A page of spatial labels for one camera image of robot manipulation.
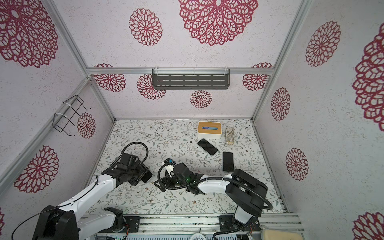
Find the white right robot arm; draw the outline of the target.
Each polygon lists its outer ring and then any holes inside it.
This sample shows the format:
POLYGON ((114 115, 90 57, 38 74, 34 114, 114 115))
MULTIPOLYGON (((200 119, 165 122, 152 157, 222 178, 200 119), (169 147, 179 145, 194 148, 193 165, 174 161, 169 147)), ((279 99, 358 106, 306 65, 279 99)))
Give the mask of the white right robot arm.
POLYGON ((226 176, 208 176, 193 173, 185 164, 168 159, 160 167, 154 185, 162 192, 186 189, 193 195, 227 195, 237 207, 231 217, 219 217, 220 231, 216 235, 258 231, 262 212, 273 209, 266 198, 268 187, 240 169, 226 176))

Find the black phone pale green case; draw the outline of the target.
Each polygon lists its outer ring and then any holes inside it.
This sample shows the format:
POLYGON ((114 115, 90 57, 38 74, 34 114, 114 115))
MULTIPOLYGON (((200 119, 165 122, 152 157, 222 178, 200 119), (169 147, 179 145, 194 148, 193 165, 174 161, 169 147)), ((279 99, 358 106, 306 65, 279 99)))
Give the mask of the black phone pale green case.
POLYGON ((153 173, 151 171, 146 171, 142 176, 141 181, 146 184, 153 177, 153 173))

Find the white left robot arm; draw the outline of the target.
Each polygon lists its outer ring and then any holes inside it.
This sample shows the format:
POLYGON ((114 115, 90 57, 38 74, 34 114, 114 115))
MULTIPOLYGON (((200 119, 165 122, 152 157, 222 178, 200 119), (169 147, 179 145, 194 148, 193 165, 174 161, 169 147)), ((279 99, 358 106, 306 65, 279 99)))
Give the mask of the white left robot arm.
POLYGON ((99 214, 87 210, 107 193, 124 183, 147 183, 152 172, 134 155, 122 154, 96 181, 59 206, 47 206, 39 216, 34 240, 85 240, 102 232, 124 232, 127 222, 121 210, 104 208, 99 214))

